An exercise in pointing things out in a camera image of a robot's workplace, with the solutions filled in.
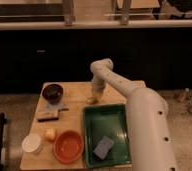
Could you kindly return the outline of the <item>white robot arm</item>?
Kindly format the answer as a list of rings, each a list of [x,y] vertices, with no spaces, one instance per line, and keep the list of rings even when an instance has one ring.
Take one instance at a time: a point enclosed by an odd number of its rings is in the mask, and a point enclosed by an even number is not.
[[[94,98],[100,99],[109,84],[126,99],[132,171],[178,171],[166,100],[153,89],[114,73],[109,58],[92,62],[90,70]]]

